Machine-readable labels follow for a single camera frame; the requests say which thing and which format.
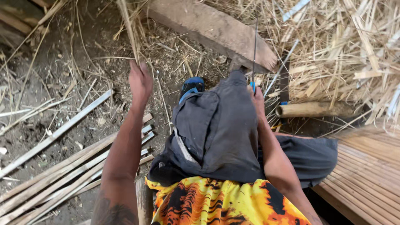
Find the tattoo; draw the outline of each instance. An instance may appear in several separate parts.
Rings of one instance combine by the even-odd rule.
[[[91,225],[137,225],[137,213],[123,204],[115,204],[110,207],[110,200],[104,196],[104,191],[100,191],[94,205],[93,218]]]

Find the hand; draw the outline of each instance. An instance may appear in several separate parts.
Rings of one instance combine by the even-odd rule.
[[[140,64],[140,68],[133,60],[129,61],[129,85],[132,92],[133,109],[144,110],[147,101],[153,92],[153,79],[147,72],[147,67],[144,62]]]
[[[264,106],[264,97],[261,92],[260,87],[256,87],[256,94],[254,95],[253,87],[248,85],[247,91],[250,93],[251,100],[256,108],[258,122],[262,122],[265,120],[265,106]]]

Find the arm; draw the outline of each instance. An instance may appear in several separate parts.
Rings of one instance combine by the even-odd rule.
[[[111,146],[102,173],[92,225],[138,224],[135,176],[142,146],[141,128],[144,109],[153,89],[145,64],[130,62],[129,84],[132,106]]]
[[[268,124],[265,117],[264,98],[259,87],[256,89],[256,95],[252,94],[252,100],[258,117],[258,136],[262,147],[265,176],[313,225],[322,224],[301,188],[293,165]]]

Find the dried grass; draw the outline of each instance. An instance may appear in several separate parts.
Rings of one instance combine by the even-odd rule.
[[[299,0],[204,0],[254,26],[278,55],[290,57],[290,103],[344,101],[368,105],[366,124],[385,117],[396,127],[400,109],[399,4],[390,0],[314,0],[283,22]],[[268,80],[264,81],[266,89]]]

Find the flame pattern fabric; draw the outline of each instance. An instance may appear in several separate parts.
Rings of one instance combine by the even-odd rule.
[[[152,225],[311,225],[269,181],[254,183],[190,177],[156,189]]]

